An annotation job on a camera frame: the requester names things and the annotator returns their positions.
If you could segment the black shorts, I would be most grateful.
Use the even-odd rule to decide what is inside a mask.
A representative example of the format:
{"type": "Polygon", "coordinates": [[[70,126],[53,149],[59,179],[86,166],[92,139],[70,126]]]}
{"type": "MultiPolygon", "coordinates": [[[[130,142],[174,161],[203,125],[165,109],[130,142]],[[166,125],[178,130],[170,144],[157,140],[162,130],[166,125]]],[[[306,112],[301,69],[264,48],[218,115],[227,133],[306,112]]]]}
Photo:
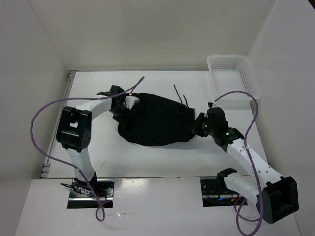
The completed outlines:
{"type": "Polygon", "coordinates": [[[150,93],[134,93],[140,101],[134,113],[118,122],[118,134],[131,143],[164,146],[188,142],[195,137],[195,109],[150,93]]]}

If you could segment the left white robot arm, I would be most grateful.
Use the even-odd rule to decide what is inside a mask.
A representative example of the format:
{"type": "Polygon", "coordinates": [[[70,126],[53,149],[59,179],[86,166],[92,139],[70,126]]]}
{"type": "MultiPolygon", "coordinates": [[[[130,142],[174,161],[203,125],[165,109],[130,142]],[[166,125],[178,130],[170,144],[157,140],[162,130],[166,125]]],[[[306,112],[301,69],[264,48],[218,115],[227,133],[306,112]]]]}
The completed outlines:
{"type": "Polygon", "coordinates": [[[82,105],[65,106],[59,120],[56,139],[66,150],[71,164],[75,166],[72,188],[86,196],[94,196],[99,188],[97,174],[92,167],[88,145],[92,138],[92,121],[105,112],[119,120],[134,112],[140,99],[125,93],[120,86],[112,85],[110,91],[99,92],[95,100],[82,105]]]}

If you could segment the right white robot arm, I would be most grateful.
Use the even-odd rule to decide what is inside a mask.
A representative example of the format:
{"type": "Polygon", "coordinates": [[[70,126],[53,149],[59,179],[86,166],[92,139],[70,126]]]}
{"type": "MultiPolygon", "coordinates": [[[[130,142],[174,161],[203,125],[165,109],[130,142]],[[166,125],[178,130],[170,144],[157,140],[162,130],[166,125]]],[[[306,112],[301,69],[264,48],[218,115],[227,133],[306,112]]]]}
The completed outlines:
{"type": "Polygon", "coordinates": [[[194,132],[200,137],[211,136],[215,144],[248,173],[243,176],[234,168],[218,172],[218,194],[229,191],[239,193],[256,205],[263,220],[269,224],[298,211],[297,182],[293,177],[284,177],[274,170],[249,146],[239,130],[229,127],[222,108],[212,107],[206,113],[200,113],[195,121],[194,132]]]}

